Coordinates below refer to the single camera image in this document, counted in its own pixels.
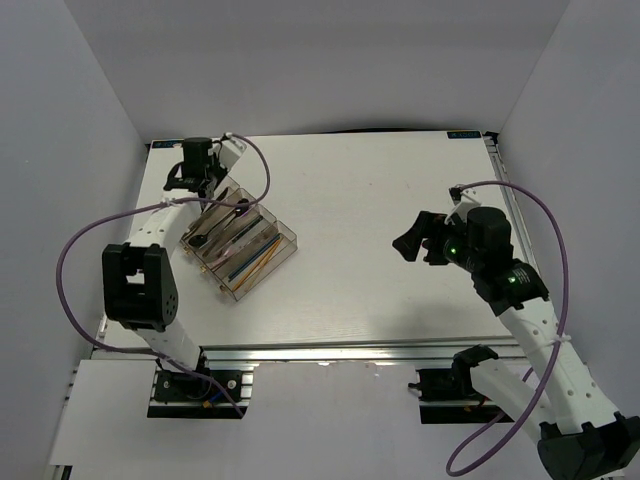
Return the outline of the blue chopstick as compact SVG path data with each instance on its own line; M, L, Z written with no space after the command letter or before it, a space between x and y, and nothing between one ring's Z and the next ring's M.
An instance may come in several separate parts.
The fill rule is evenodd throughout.
M260 246L256 251L254 251L246 260L244 260L239 266L237 266L231 273L228 275L227 279L229 282L233 281L241 272L246 270L250 264L252 264L255 260L257 260L261 255L263 255L270 247L272 247L277 240L281 237L280 233L277 233L273 237L271 237L266 243Z

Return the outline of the pink handled fork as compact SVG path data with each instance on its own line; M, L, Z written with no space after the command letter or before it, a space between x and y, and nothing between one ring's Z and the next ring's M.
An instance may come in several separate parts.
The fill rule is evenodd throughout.
M272 236L272 233L265 229L251 237L243 237L237 243L233 243L223 254L216 258L209 267L216 270L222 267L232 267L240 265L254 251L266 243Z

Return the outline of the blue metallic knife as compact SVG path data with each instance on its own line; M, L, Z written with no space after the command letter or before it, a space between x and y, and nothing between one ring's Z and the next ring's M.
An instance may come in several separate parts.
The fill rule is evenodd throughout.
M216 198L215 200L221 202L226 199L228 193L228 188L225 188ZM202 212L200 218L194 223L194 226L198 228L202 225L213 213L213 210L217 207L217 204L209 204L206 209Z

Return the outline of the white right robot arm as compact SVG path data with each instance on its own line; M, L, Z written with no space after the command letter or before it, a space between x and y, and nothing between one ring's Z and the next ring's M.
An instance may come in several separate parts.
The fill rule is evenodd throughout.
M465 214L422 211L392 246L408 262L468 272L476 293L522 348L539 383L532 389L487 347L455 355L451 384L482 394L523 429L553 479L596 479L626 467L639 451L639 419L626 417L592 378L568 336L559 333L549 292L536 270L515 258L511 224L494 207Z

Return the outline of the black long spoon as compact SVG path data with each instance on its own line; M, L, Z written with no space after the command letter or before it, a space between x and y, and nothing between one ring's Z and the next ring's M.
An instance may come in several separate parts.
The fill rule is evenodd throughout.
M204 244L207 243L207 241L209 240L209 237L216 229L226 227L234 218L235 218L234 214L227 215L226 217L218 221L215 225L210 227L205 233L196 234L192 236L188 240L188 244L196 248L203 246Z

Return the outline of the green handled silver fork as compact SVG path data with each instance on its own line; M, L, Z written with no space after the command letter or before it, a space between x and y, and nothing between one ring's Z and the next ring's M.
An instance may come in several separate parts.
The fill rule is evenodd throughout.
M255 226L260 224L264 217L262 215L256 216L250 223L245 225L232 239L231 243L237 243L243 236L249 233Z

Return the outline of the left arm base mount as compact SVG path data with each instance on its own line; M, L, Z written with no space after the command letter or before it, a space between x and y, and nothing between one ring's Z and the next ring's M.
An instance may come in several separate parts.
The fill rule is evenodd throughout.
M253 384L247 370L211 370L213 377L245 413ZM221 389L185 373L157 368L150 393L147 417L151 419L239 420L240 416Z

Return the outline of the yellow chopstick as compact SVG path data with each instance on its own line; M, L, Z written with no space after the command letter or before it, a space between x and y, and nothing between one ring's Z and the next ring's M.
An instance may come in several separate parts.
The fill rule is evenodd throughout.
M271 261L272 256L277 251L281 239L277 240L263 255L255 262L255 264L241 277L239 282L232 288L231 292L235 293L240 288L243 288L244 284L256 274L259 274L261 270Z
M266 250L266 252L258 259L257 263L241 278L241 280L234 286L233 292L240 289L246 281L257 271L263 268L271 259L274 252L282 242L282 237L279 236L275 242Z

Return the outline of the black round spoon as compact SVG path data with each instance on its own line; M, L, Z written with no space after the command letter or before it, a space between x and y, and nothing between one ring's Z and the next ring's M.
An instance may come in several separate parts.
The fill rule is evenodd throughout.
M247 198L241 199L238 206L224 218L222 229L226 229L235 219L246 214L249 208L249 200Z

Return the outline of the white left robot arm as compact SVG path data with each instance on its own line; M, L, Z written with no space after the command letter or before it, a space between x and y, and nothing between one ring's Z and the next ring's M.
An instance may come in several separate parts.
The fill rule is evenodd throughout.
M167 175L159 205L126 242L105 247L103 293L107 318L143 339L162 361L182 367L177 387L199 399L209 392L212 377L198 366L201 348L177 319L179 294L170 259L200 216L200 200L213 195L227 171L212 139L187 138L181 147L182 160Z

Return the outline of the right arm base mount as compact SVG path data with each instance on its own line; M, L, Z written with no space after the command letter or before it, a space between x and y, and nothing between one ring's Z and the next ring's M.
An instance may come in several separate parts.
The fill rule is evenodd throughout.
M419 399L422 424L487 424L496 416L511 422L497 405L473 389L471 369L499 355L485 345L475 345L454 355L449 368L424 368L408 389Z

